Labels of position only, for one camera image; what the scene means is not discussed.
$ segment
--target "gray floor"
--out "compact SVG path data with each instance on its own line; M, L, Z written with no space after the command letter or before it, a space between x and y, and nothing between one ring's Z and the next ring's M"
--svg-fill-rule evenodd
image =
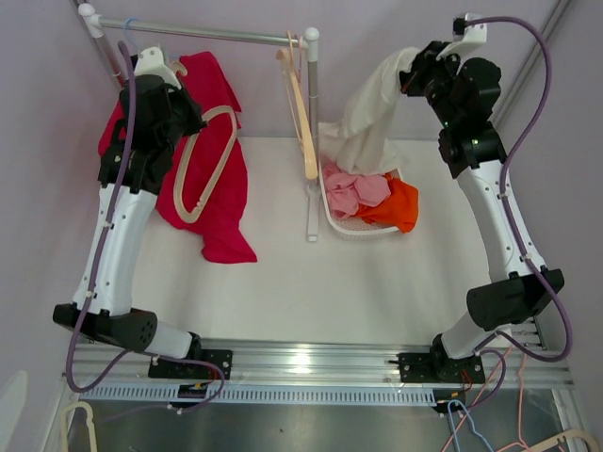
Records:
M494 449L516 441L517 400L517 391L504 390L473 412L477 430ZM99 420L137 406L108 401L90 404ZM82 421L79 412L70 450L89 450ZM523 425L528 444L561 431L549 391L526 392ZM431 409L393 407L217 403L182 417L150 410L97 425L100 452L439 451L448 436L447 418L439 418ZM486 450L467 423L459 439L463 451Z

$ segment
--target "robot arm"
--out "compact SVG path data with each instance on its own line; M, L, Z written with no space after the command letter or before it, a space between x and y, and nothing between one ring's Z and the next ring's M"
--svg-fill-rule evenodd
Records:
M499 175L507 154L488 121L500 94L500 69L483 58L471 58L460 67L461 56L485 43L485 24L464 25L473 18L466 15L455 20L455 42L430 43L409 73L399 73L401 92L425 97L442 123L440 154L471 205L488 257L491 283L469 290L468 313L434 340L439 356L451 360L472 356L493 331L540 314L550 302L523 261L500 196L510 203L531 261L556 292L563 287L561 271L547 269L534 247L511 183L500 189Z
M133 152L119 188L111 231L98 267L94 298L82 332L94 340L127 350L195 359L201 352L199 336L158 321L154 313L132 309L132 280L146 223L155 208L163 178L171 169L178 141L198 133L205 124L200 107L190 99L158 47L142 51L137 58ZM126 118L128 100L126 87L120 94ZM73 303L56 306L53 314L55 322L68 329L73 329L88 296L94 253L122 164L124 141L120 132L125 121L116 123L111 145L101 158L99 216L84 275Z

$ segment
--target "clothing rack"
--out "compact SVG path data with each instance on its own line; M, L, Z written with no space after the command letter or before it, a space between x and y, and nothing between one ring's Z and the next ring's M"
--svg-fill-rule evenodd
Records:
M107 72L116 85L117 89L122 89L125 84L122 71L122 65L118 60L110 41L108 40L104 28L123 28L126 20L107 18L98 14L96 9L89 3L82 0L72 0L73 5L78 11L78 16L82 24L88 29L91 40L100 56ZM265 44L275 46L288 46L289 37L287 35L268 35L261 33L250 33L236 30L222 30L214 28L200 28L195 26L182 26L173 24L162 24L156 22L133 21L127 25L128 28L137 31L147 31L152 33L163 33L168 35L191 36L196 38L205 38L210 40L230 40L235 42L247 42L252 44ZM318 162L318 30L314 27L307 28L303 39L292 39L291 43L306 52L307 71L308 71L308 110L310 132L316 161ZM318 219L320 215L320 187L318 178L309 182L308 193L308 217L306 222L306 239L308 242L318 241Z

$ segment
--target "gray wall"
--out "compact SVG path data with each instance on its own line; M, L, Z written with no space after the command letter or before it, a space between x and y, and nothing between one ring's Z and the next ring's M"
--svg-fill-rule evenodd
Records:
M114 103L103 67L64 0L0 6L0 387L29 373L9 450L35 451L64 367L52 323L90 248L96 143Z
M346 101L389 54L404 47L425 47L450 40L452 19L460 12L512 14L539 26L555 0L94 0L99 13L124 19L230 28L272 34L287 29L320 31L320 118L337 121ZM503 88L513 80L530 37L509 33L505 26L489 30L488 43L477 55L495 59L505 69ZM122 39L121 30L109 34ZM276 48L165 35L133 36L141 44L161 42L174 53L210 50L218 57L241 102L242 135L294 137ZM392 137L434 138L439 125L423 99L402 99L392 124Z
M551 42L553 87L547 107L512 168L530 234L549 266L562 268L565 275L562 300L576 337L569 362L600 440L603 63L595 31L602 17L600 0L578 0L563 21ZM502 128L508 146L530 120L543 80L541 67ZM562 346L556 313L549 310L543 317L547 338Z

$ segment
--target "black mounting plate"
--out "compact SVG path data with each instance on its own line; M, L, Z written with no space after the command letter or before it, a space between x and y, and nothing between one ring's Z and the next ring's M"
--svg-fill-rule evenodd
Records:
M454 383L462 384L461 371L465 371L474 384L486 381L479 356L463 360L449 360L448 368L437 372L432 363L432 354L400 353L398 355L399 377L402 383Z
M200 361L206 361L219 367L226 379L230 379L233 368L233 350L204 349L201 351ZM195 364L173 363L171 361L157 360L149 364L150 379L217 379L214 371Z

